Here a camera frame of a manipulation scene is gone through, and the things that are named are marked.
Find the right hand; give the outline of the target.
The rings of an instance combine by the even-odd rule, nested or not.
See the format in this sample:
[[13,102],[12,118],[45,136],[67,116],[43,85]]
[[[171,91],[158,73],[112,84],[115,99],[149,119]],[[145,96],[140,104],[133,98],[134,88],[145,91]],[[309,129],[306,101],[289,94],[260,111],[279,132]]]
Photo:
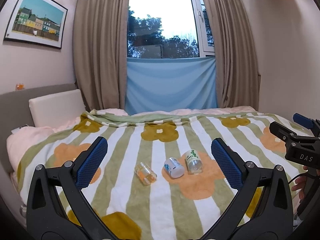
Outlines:
[[291,187],[291,191],[299,191],[298,196],[300,200],[303,200],[305,197],[304,189],[306,186],[306,176],[298,177],[295,180],[295,185]]

